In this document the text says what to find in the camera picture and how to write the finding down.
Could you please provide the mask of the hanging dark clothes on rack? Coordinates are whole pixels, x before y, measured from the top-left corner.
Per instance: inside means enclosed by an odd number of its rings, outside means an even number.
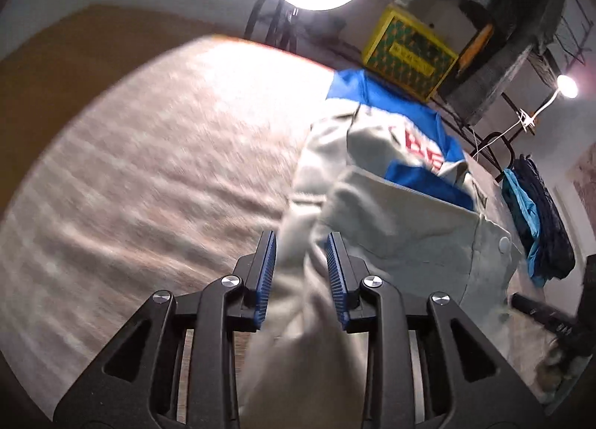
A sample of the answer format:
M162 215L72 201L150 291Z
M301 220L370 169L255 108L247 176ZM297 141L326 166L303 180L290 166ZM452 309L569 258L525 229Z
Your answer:
M554 41L567 0L464 0L461 9L478 29L492 25L488 43L441 95L469 125L477 124L531 53Z

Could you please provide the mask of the white and blue work jacket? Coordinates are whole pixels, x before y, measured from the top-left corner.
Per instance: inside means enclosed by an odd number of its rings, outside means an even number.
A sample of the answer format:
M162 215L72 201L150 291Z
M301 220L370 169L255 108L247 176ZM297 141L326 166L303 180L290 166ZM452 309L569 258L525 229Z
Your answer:
M241 425L359 426L368 341L336 316L332 232L401 292L448 293L508 354L504 298L521 256L491 203L435 111L362 71L336 73L282 219L271 303L240 377Z

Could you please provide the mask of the small white lamp bulb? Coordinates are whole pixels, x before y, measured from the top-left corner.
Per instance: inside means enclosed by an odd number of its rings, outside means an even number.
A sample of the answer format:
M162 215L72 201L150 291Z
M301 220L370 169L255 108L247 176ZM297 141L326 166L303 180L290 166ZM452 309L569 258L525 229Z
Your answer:
M568 99L575 99L579 94L576 81L567 75L557 77L557 92Z

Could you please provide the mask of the yellow green patterned box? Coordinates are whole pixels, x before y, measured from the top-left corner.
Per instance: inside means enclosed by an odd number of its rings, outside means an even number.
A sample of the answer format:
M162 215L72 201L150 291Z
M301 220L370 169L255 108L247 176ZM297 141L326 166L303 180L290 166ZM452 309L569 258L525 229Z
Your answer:
M406 10L390 5L362 52L366 69L426 102L459 55Z

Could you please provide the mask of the plaid bed mattress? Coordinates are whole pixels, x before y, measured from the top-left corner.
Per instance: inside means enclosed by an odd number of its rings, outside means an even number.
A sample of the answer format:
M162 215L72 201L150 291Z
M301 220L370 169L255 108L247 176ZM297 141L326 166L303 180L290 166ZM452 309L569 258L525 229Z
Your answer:
M278 226L333 72L206 36L94 99L1 222L1 351L44 416L157 290L196 291Z

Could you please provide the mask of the dark blue furry garment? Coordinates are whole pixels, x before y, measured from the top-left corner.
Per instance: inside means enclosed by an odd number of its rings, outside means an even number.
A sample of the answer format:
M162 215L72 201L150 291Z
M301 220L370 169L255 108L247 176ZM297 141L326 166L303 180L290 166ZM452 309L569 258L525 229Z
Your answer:
M559 210L529 155L506 168L501 193L526 254L531 282L543 288L566 278L576 265L573 247Z

